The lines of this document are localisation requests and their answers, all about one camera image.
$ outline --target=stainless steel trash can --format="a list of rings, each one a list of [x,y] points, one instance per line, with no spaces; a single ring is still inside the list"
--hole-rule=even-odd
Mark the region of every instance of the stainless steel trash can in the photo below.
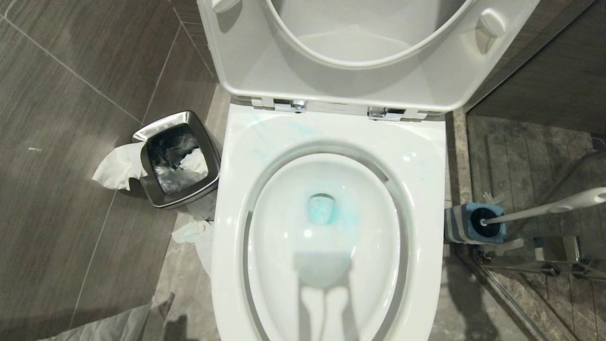
[[[146,142],[141,163],[147,176],[140,181],[154,207],[214,219],[221,157],[194,112],[183,111],[150,123],[132,140]],[[205,177],[179,167],[180,161],[196,148],[207,164]]]

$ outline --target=toilet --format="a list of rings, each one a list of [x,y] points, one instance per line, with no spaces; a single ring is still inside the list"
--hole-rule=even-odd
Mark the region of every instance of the toilet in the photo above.
[[[444,113],[538,0],[198,0],[232,94],[212,298],[223,341],[427,340]]]

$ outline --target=crumpled tissue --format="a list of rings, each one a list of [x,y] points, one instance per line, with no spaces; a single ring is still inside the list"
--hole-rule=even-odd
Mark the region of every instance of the crumpled tissue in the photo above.
[[[186,171],[192,171],[202,174],[204,177],[208,175],[208,166],[206,165],[206,159],[200,148],[196,148],[187,154],[183,160],[181,160],[180,167]]]
[[[101,162],[93,180],[109,189],[127,189],[129,178],[139,179],[147,175],[141,164],[141,148],[145,142],[126,144],[112,150]]]
[[[211,259],[213,255],[213,223],[206,220],[195,220],[174,231],[175,243],[191,243],[196,247],[198,258],[204,271],[211,277]]]

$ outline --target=tile floor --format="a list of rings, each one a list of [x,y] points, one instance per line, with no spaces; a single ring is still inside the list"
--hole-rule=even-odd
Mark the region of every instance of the tile floor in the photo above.
[[[0,340],[150,302],[176,214],[92,176],[142,123],[208,112],[203,48],[168,0],[0,0]]]
[[[227,124],[229,94],[217,86],[205,125],[221,142]],[[446,186],[446,207],[451,206],[450,186]],[[179,215],[175,230],[195,218]],[[220,340],[212,308],[210,277],[202,267],[196,248],[188,243],[171,240],[162,267],[154,306],[175,299],[165,317],[163,332],[150,314],[143,340]],[[431,341],[455,340],[527,340],[528,337],[501,308],[499,303],[476,281],[474,275],[445,245],[442,283],[438,310]]]
[[[486,111],[478,110],[478,114],[468,116],[476,200],[483,192],[502,195],[505,200],[500,205],[506,212],[516,212],[602,186],[606,161],[600,156],[593,156],[594,161],[583,162],[567,175],[578,160],[594,152],[589,133],[481,116]],[[527,239],[576,235],[582,245],[582,258],[604,259],[606,207],[603,205],[520,220],[508,223],[507,228],[510,234]],[[534,249],[512,250],[508,254],[534,257]],[[563,323],[561,337],[551,340],[569,339],[567,330],[583,341],[606,339],[606,310],[601,304],[606,283],[576,279],[568,274],[549,277],[505,271],[502,275],[501,285],[527,315],[532,316],[536,306],[543,302],[556,313],[552,319],[533,318],[544,334]],[[538,295],[518,295],[523,286]]]

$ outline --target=toilet brush handle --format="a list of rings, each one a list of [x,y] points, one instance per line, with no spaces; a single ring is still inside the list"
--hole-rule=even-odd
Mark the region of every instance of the toilet brush handle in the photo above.
[[[486,219],[482,221],[482,224],[488,225],[493,223],[502,223],[504,221],[518,220],[522,218],[535,217],[537,215],[544,215],[549,213],[560,213],[568,212],[574,209],[586,208],[601,204],[606,201],[606,187],[597,187],[571,195],[566,199],[556,201],[554,203],[545,204],[539,207],[527,209],[512,214],[502,215],[500,217]]]

